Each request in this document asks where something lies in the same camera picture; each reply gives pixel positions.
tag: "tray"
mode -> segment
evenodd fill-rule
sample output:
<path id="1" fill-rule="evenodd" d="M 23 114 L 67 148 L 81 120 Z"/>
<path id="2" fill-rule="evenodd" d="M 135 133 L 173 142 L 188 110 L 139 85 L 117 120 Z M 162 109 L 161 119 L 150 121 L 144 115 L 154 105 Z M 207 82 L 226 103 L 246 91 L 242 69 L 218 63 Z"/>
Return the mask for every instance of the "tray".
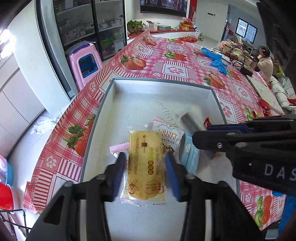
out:
<path id="1" fill-rule="evenodd" d="M 106 89 L 90 134 L 81 182 L 103 173 L 107 165 L 115 162 L 109 147 L 128 142 L 130 128 L 143 129 L 153 117 L 183 128 L 175 114 L 186 111 L 194 113 L 202 123 L 207 117 L 212 124 L 226 123 L 214 91 L 207 86 L 147 78 L 113 79 Z M 213 183 L 225 180 L 236 192 L 236 180 L 231 173 L 230 161 L 224 153 L 207 160 L 201 152 L 196 173 L 199 178 Z M 113 203 L 105 203 L 105 208 L 112 240 L 180 239 L 186 203 L 178 203 L 170 190 L 166 201 L 161 204 L 137 207 L 121 204 L 117 197 Z M 84 209 L 85 202 L 82 202 L 81 210 Z M 205 240 L 210 240 L 210 201 L 206 202 L 206 209 Z M 81 212 L 80 229 L 81 240 L 85 240 L 85 212 Z"/>

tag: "strawberry tablecloth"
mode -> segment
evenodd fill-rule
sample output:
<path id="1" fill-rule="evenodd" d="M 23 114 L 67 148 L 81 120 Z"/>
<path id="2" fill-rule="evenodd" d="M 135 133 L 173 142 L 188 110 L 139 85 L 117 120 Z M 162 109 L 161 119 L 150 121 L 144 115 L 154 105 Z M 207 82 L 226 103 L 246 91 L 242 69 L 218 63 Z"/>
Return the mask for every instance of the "strawberry tablecloth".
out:
<path id="1" fill-rule="evenodd" d="M 24 207 L 41 213 L 66 180 L 79 182 L 92 119 L 115 77 L 210 85 L 229 124 L 246 121 L 247 108 L 263 116 L 258 96 L 247 78 L 231 64 L 227 66 L 227 75 L 220 73 L 210 65 L 211 60 L 201 53 L 201 48 L 179 40 L 154 38 L 149 30 L 124 47 L 76 96 L 57 123 L 27 183 Z M 259 74 L 254 76 L 263 81 Z M 270 190 L 243 181 L 240 181 L 240 196 L 261 229 L 282 214 L 284 196 L 274 197 Z"/>

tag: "television screen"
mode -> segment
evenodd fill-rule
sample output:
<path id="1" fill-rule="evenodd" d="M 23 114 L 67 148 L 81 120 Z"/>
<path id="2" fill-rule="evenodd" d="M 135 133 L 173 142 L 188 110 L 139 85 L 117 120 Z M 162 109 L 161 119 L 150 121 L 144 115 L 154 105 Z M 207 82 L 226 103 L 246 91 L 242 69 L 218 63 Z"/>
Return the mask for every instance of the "television screen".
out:
<path id="1" fill-rule="evenodd" d="M 186 17 L 188 0 L 141 0 L 141 12 Z"/>

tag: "white cloth on floor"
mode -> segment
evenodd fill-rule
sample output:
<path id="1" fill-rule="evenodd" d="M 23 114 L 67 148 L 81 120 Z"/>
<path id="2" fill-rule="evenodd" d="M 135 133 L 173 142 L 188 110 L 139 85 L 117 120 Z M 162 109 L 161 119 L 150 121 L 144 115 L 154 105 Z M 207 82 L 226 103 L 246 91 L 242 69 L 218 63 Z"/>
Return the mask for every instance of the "white cloth on floor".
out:
<path id="1" fill-rule="evenodd" d="M 58 121 L 58 118 L 39 116 L 31 130 L 31 133 L 42 135 L 55 128 Z"/>

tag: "plastic stool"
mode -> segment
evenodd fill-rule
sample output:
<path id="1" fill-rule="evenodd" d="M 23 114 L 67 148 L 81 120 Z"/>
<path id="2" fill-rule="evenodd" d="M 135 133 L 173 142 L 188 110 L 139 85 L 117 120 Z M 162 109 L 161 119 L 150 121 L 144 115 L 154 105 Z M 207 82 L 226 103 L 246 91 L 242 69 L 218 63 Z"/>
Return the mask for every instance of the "plastic stool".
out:
<path id="1" fill-rule="evenodd" d="M 67 60 L 79 91 L 103 68 L 95 46 L 83 41 L 66 51 Z"/>

